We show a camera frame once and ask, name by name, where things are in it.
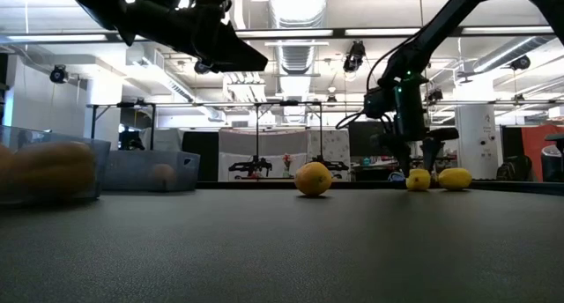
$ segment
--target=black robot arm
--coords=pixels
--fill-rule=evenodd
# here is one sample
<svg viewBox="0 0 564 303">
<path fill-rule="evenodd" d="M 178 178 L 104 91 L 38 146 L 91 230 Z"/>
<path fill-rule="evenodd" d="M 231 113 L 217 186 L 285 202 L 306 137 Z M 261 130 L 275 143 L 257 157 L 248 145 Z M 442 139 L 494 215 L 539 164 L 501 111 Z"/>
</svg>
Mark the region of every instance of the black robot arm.
<svg viewBox="0 0 564 303">
<path fill-rule="evenodd" d="M 231 0 L 76 0 L 103 28 L 127 45 L 140 35 L 198 59 L 196 72 L 262 71 L 268 59 L 221 22 Z"/>
<path fill-rule="evenodd" d="M 426 137 L 424 110 L 419 87 L 427 82 L 421 72 L 431 55 L 460 23 L 486 0 L 449 0 L 439 13 L 416 34 L 397 48 L 378 79 L 376 88 L 368 89 L 364 111 L 367 117 L 381 118 L 396 111 L 395 131 L 405 141 Z M 561 41 L 564 39 L 564 0 L 530 0 L 545 16 Z"/>
</svg>

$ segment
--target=computer monitor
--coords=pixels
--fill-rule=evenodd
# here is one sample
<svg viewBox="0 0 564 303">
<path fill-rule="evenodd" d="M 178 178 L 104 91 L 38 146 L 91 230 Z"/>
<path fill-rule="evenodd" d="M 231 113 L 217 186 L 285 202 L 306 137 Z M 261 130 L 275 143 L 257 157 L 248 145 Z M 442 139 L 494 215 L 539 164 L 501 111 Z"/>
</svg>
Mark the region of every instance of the computer monitor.
<svg viewBox="0 0 564 303">
<path fill-rule="evenodd" d="M 349 124 L 349 145 L 351 157 L 391 156 L 391 152 L 384 148 L 374 148 L 370 145 L 370 137 L 384 133 L 381 122 L 352 122 Z"/>
</svg>

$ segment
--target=black panel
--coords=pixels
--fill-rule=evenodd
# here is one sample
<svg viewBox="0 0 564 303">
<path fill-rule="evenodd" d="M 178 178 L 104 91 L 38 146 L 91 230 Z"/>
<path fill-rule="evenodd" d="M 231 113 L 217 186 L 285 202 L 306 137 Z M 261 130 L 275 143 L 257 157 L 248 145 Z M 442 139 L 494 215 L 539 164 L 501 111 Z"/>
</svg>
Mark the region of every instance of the black panel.
<svg viewBox="0 0 564 303">
<path fill-rule="evenodd" d="M 182 150 L 200 155 L 198 181 L 218 181 L 219 133 L 184 132 Z"/>
<path fill-rule="evenodd" d="M 151 117 L 136 109 L 122 108 L 120 123 L 136 129 L 145 129 L 151 127 Z"/>
<path fill-rule="evenodd" d="M 384 128 L 381 122 L 352 122 L 349 124 L 349 144 L 351 157 L 391 156 L 387 149 L 375 149 L 370 145 L 370 137 L 381 135 Z"/>
<path fill-rule="evenodd" d="M 522 156 L 525 154 L 523 148 L 523 134 L 521 128 L 501 127 L 501 148 L 503 150 L 503 161 L 508 157 Z"/>
</svg>

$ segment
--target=ventilation duct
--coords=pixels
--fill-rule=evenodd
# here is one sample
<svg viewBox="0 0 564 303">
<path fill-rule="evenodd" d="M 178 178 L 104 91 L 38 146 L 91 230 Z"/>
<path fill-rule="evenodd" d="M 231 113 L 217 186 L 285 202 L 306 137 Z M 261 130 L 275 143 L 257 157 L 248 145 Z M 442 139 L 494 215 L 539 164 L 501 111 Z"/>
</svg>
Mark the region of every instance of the ventilation duct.
<svg viewBox="0 0 564 303">
<path fill-rule="evenodd" d="M 478 59 L 473 65 L 472 69 L 475 72 L 487 72 L 498 67 L 510 63 L 516 58 L 523 56 L 532 50 L 545 45 L 556 37 L 549 36 L 534 36 L 529 38 L 514 38 L 507 44 L 497 48 L 494 52 Z"/>
<path fill-rule="evenodd" d="M 323 27 L 327 0 L 269 0 L 269 6 L 273 27 L 277 29 L 319 28 Z M 279 72 L 289 75 L 279 78 L 280 91 L 285 98 L 305 100 L 311 78 L 292 75 L 313 73 L 314 56 L 315 47 L 277 47 Z M 295 116 L 296 110 L 284 109 L 287 122 L 304 122 L 303 117 Z"/>
<path fill-rule="evenodd" d="M 182 96 L 186 102 L 191 103 L 198 101 L 189 87 L 180 84 L 180 79 L 165 70 L 165 58 L 160 52 L 157 50 L 154 51 L 154 62 L 149 61 L 144 56 L 142 59 L 145 66 L 142 66 L 140 63 L 135 61 L 133 64 L 148 69 L 154 75 L 156 80 L 163 84 L 170 92 Z M 224 112 L 220 112 L 219 110 L 211 107 L 200 106 L 197 107 L 197 109 L 202 114 L 206 115 L 210 122 L 224 122 L 226 119 L 226 114 Z"/>
<path fill-rule="evenodd" d="M 500 66 L 508 64 L 554 39 L 556 39 L 556 37 L 553 35 L 514 38 L 474 62 L 465 63 L 464 61 L 454 61 L 453 63 L 448 64 L 445 67 L 445 70 L 441 70 L 439 73 L 435 74 L 434 77 L 431 78 L 431 81 L 434 85 L 441 85 L 449 79 L 455 78 L 453 71 L 457 71 L 461 68 L 461 70 L 466 72 L 466 76 L 485 73 L 490 70 L 497 69 Z"/>
</svg>

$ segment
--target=cable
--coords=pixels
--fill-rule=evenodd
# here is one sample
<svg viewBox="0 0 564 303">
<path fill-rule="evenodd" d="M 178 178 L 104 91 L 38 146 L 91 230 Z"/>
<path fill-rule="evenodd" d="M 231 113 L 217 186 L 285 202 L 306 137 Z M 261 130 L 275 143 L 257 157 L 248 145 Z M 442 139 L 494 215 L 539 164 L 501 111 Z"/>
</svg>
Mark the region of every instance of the cable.
<svg viewBox="0 0 564 303">
<path fill-rule="evenodd" d="M 370 72 L 368 73 L 368 77 L 367 77 L 367 92 L 370 90 L 370 78 L 372 77 L 372 74 L 374 73 L 374 69 L 376 68 L 376 66 L 378 66 L 378 64 L 383 61 L 384 58 L 386 58 L 388 55 L 396 52 L 398 49 L 400 49 L 402 46 L 404 46 L 405 44 L 407 44 L 409 41 L 413 40 L 413 38 L 415 38 L 420 32 L 421 30 L 423 30 L 425 27 L 422 27 L 418 30 L 418 32 L 412 34 L 411 36 L 409 36 L 407 39 L 405 39 L 404 41 L 402 41 L 401 43 L 399 43 L 398 45 L 396 45 L 393 49 L 391 49 L 390 51 L 386 52 L 384 55 L 382 55 L 378 61 L 376 61 L 376 63 L 374 63 L 374 65 L 372 65 L 372 68 L 370 69 Z"/>
<path fill-rule="evenodd" d="M 31 58 L 31 56 L 29 56 L 29 54 L 28 54 L 26 51 L 24 51 L 23 48 L 20 48 L 20 47 L 15 46 L 15 45 L 14 45 L 14 46 L 11 46 L 11 47 L 12 47 L 12 48 L 15 48 L 15 49 L 17 49 L 17 50 L 19 50 L 19 52 L 21 52 L 21 53 L 26 57 L 26 59 L 28 59 L 29 61 L 31 61 L 31 63 L 33 63 L 33 64 L 39 66 L 40 68 L 42 68 L 42 69 L 44 69 L 44 70 L 46 70 L 46 71 L 49 71 L 49 72 L 51 71 L 50 69 L 48 69 L 48 68 L 44 67 L 43 65 L 41 65 L 41 64 L 37 63 L 36 61 L 34 61 L 34 60 Z M 45 58 L 43 57 L 43 55 L 41 55 L 41 53 L 38 53 L 37 55 L 39 55 L 39 56 L 41 57 L 41 60 L 42 60 L 43 62 L 45 62 Z"/>
<path fill-rule="evenodd" d="M 388 129 L 388 125 L 386 125 L 386 122 L 380 118 L 380 123 L 382 124 L 382 127 L 384 128 L 384 133 L 390 133 L 390 130 Z"/>
<path fill-rule="evenodd" d="M 364 114 L 364 111 L 359 111 L 358 113 L 348 115 L 347 117 L 341 119 L 340 122 L 338 122 L 337 126 L 335 126 L 335 129 L 339 130 L 339 129 L 347 127 L 351 122 L 356 122 L 356 120 L 359 119 L 359 117 L 361 117 L 363 114 Z"/>
<path fill-rule="evenodd" d="M 391 118 L 386 114 L 382 115 L 382 117 L 386 118 L 386 120 L 388 121 L 388 131 L 390 133 L 393 133 L 394 132 L 394 124 L 391 121 Z"/>
<path fill-rule="evenodd" d="M 364 55 L 364 57 L 367 58 L 367 66 L 368 66 L 368 68 L 370 69 L 370 68 L 371 68 L 371 66 L 370 66 L 370 60 L 368 60 L 368 56 Z M 368 78 L 370 78 L 370 77 L 372 77 L 372 79 L 374 80 L 374 82 L 375 82 L 376 84 L 378 84 L 378 80 L 377 80 L 374 76 L 369 75 Z"/>
</svg>

